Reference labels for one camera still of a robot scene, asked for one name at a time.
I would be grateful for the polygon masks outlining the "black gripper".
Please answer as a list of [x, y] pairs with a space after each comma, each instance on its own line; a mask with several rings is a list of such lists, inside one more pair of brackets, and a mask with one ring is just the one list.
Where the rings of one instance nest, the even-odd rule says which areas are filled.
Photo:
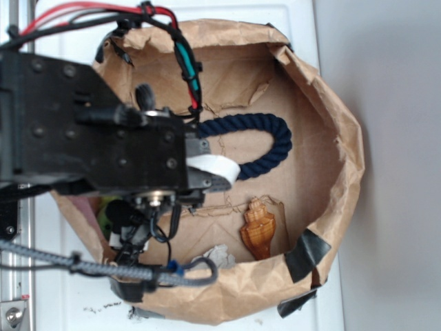
[[161, 196], [180, 205], [199, 207], [206, 192], [232, 188], [240, 166], [209, 148], [193, 123], [170, 116], [146, 117], [134, 128], [117, 123], [97, 126], [90, 143], [90, 171], [85, 176], [99, 195]]

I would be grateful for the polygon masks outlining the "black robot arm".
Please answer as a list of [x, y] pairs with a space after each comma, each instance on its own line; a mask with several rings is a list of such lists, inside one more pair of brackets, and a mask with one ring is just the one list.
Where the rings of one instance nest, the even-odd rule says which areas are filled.
[[120, 100], [90, 67], [1, 53], [1, 201], [54, 190], [200, 205], [240, 168], [139, 85]]

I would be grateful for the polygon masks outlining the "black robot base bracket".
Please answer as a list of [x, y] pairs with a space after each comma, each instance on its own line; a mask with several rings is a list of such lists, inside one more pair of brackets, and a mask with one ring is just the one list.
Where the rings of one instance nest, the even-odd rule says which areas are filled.
[[18, 235], [19, 201], [18, 184], [1, 189], [1, 239], [12, 241]]

